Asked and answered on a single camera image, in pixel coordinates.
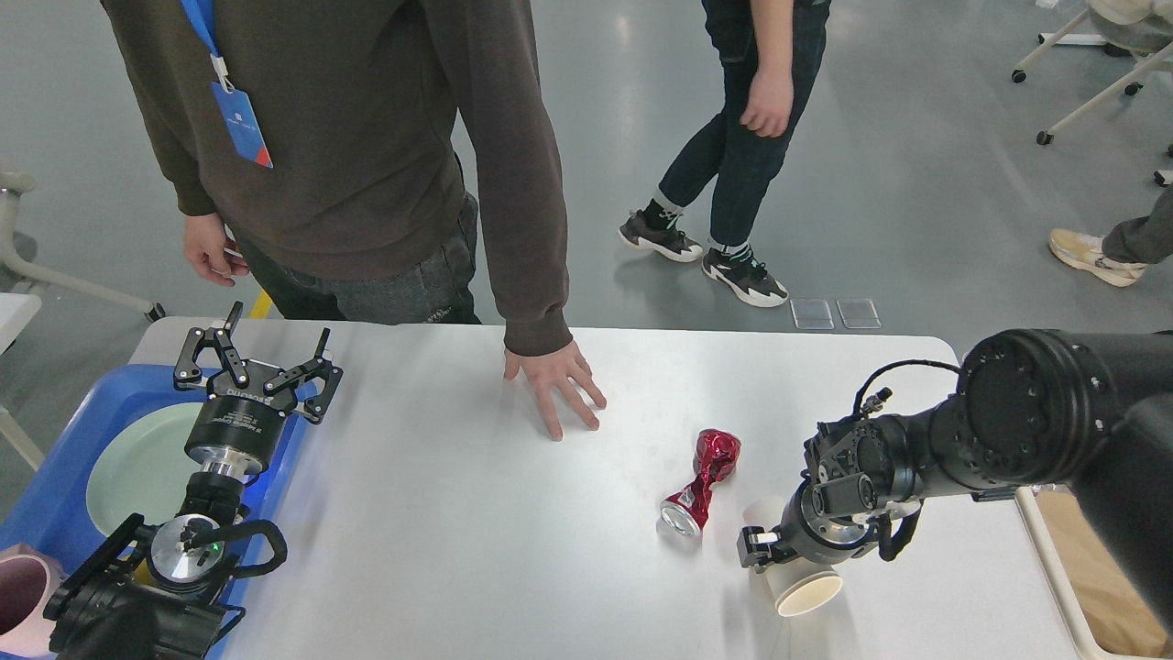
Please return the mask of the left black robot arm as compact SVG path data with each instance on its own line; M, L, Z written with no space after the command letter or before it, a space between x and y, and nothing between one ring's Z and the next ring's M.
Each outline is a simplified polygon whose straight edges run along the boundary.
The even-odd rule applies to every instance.
M172 368L175 389L204 394L179 512L163 523L130 513L50 594L43 617L60 659L203 659L248 613L223 601L224 588L289 559L280 528L243 499L290 419L323 421L343 370L325 354L328 329L292 368L242 358L232 343L242 309L235 302L222 325L190 329Z

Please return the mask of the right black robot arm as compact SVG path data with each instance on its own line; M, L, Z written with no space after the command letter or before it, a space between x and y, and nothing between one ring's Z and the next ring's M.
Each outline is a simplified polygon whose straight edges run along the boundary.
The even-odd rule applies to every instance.
M1006 329L977 343L931 409L879 414L856 394L806 440L804 479L774 528L746 526L741 566L891 562L917 528L896 506L1063 485L1157 621L1169 628L1172 338Z

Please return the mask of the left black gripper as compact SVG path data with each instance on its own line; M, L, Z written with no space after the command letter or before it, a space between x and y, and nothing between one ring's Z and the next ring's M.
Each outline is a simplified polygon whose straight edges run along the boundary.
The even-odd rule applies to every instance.
M280 442L289 413L319 424L343 380L343 368L327 358L331 329L325 327L314 355L298 367L282 370L276 365L240 358L232 333L243 312L235 302L219 327L190 327L172 368L172 388L187 392L206 389L208 399L194 421L184 454L197 461L204 472L230 478L248 478L267 471ZM204 376L197 367L201 352L211 349L222 370ZM297 389L320 381L313 397L299 399Z

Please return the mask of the hand of person in black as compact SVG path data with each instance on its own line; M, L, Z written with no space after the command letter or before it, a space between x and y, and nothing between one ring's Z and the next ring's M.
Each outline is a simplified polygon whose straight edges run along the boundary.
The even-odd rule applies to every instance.
M552 354L540 356L523 356L506 349L503 379L513 381L520 375L526 377L533 390L540 419L550 438L563 438L562 421L554 404L556 400L564 402L586 430L599 429L597 411L605 409L608 402L578 343L571 341Z

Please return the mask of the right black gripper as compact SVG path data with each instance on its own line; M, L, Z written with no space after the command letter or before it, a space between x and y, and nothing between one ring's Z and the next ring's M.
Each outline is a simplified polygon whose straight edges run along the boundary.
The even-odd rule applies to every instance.
M911 543L922 511L906 513L893 532L896 511L877 515L875 526L857 523L848 517L816 515L811 496L811 481L804 479L796 492L784 506L777 530L744 526L739 532L737 550L739 564L762 573L773 565L789 560L789 550L801 558L821 565L835 565L861 558L877 547L880 559L894 562Z

